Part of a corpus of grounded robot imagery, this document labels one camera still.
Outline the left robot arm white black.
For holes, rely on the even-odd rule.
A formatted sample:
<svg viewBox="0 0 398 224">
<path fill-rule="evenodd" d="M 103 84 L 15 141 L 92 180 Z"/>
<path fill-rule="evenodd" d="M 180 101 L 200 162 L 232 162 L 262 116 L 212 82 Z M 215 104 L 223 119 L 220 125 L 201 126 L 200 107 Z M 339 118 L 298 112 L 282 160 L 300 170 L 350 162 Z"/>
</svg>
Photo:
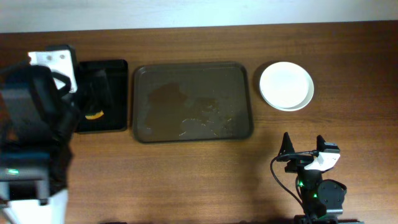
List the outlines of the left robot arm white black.
<svg viewBox="0 0 398 224">
<path fill-rule="evenodd" d="M 29 52 L 1 69 L 1 213 L 9 223 L 64 223 L 70 140 L 90 94 L 70 45 Z"/>
</svg>

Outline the yellow green sponge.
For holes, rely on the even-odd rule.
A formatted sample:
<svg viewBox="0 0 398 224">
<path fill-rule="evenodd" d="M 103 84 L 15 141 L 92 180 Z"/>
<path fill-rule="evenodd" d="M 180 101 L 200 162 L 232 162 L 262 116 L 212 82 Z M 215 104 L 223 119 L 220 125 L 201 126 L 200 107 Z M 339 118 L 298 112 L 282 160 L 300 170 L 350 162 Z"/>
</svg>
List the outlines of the yellow green sponge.
<svg viewBox="0 0 398 224">
<path fill-rule="evenodd" d="M 87 114 L 87 115 L 85 115 L 85 118 L 87 120 L 95 120 L 95 119 L 102 117 L 103 115 L 104 115 L 104 112 L 101 110 L 101 111 L 93 113 L 93 114 Z"/>
</svg>

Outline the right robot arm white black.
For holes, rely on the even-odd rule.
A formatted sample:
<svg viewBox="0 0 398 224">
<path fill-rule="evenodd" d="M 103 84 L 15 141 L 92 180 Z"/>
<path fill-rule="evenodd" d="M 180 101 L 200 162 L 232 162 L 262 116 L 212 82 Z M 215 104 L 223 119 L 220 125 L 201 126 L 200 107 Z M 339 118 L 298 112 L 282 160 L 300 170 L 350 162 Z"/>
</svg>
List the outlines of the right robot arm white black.
<svg viewBox="0 0 398 224">
<path fill-rule="evenodd" d="M 284 133 L 277 162 L 285 162 L 286 173 L 296 174 L 294 198 L 303 210 L 303 215 L 294 216 L 294 223 L 338 223 L 343 213 L 347 187 L 341 182 L 324 179 L 322 174 L 331 170 L 340 158 L 340 149 L 335 143 L 317 136 L 317 148 L 296 152 L 290 136 Z"/>
</svg>

